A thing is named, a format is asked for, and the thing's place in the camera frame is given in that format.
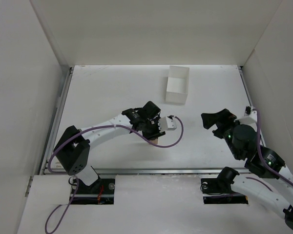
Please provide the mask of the light wood block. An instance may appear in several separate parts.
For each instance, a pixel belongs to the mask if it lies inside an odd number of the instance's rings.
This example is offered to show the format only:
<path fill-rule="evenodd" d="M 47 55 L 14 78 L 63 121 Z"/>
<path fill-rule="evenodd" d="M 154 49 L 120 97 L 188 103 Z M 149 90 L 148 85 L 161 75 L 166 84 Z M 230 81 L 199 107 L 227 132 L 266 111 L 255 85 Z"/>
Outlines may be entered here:
<path fill-rule="evenodd" d="M 158 138 L 155 138 L 155 139 L 153 139 L 153 140 L 150 140 L 149 141 L 149 144 L 151 144 L 151 145 L 153 145 L 153 146 L 158 146 Z"/>

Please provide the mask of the white perforated box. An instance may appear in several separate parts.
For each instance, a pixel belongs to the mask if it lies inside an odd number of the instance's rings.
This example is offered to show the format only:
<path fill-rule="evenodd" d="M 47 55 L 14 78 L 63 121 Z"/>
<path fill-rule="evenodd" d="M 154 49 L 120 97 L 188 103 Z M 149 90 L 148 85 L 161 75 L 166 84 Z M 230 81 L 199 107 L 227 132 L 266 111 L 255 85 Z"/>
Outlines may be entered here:
<path fill-rule="evenodd" d="M 165 101 L 184 105 L 188 98 L 189 67 L 170 66 Z"/>

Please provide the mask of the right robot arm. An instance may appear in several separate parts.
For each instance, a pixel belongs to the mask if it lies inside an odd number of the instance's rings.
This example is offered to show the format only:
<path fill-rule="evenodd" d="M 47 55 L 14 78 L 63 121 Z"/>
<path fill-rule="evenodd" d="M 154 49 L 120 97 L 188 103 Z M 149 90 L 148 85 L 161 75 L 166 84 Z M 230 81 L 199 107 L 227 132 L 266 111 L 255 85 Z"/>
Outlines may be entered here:
<path fill-rule="evenodd" d="M 276 190 L 260 188 L 254 178 L 225 167 L 216 178 L 201 179 L 202 193 L 213 201 L 234 194 L 253 199 L 277 214 L 293 231 L 293 174 L 278 153 L 261 145 L 259 110 L 248 106 L 244 116 L 238 118 L 223 109 L 217 113 L 202 113 L 201 118 L 205 129 L 217 127 L 213 135 L 226 142 L 236 160 L 244 161 L 250 173 Z"/>

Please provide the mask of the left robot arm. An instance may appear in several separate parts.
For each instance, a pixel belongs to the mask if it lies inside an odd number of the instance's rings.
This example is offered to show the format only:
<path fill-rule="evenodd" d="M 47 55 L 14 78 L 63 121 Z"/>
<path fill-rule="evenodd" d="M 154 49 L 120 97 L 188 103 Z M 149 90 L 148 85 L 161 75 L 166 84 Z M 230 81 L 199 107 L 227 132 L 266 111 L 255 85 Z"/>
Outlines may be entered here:
<path fill-rule="evenodd" d="M 165 135 L 158 126 L 160 112 L 161 109 L 156 104 L 148 101 L 141 108 L 129 108 L 92 127 L 77 129 L 72 125 L 58 141 L 54 156 L 69 176 L 76 176 L 85 186 L 90 187 L 100 177 L 88 162 L 89 152 L 109 140 L 134 132 L 141 132 L 147 140 Z"/>

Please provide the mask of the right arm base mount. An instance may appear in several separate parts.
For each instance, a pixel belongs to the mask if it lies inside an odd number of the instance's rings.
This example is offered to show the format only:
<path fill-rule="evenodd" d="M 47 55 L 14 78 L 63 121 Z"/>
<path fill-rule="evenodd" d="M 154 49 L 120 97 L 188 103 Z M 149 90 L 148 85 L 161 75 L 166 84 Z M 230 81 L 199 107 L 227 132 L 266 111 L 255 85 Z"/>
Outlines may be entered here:
<path fill-rule="evenodd" d="M 232 191 L 229 183 L 218 178 L 202 178 L 200 190 L 206 205 L 249 203 L 245 195 Z"/>

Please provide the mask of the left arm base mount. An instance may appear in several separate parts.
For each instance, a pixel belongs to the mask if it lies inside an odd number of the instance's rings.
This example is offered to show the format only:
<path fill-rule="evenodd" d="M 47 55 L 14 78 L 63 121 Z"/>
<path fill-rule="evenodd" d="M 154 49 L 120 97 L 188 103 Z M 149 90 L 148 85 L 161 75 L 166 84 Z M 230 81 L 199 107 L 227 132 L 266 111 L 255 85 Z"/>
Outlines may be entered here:
<path fill-rule="evenodd" d="M 72 205 L 113 205 L 115 178 L 101 178 L 91 186 L 81 180 Z"/>

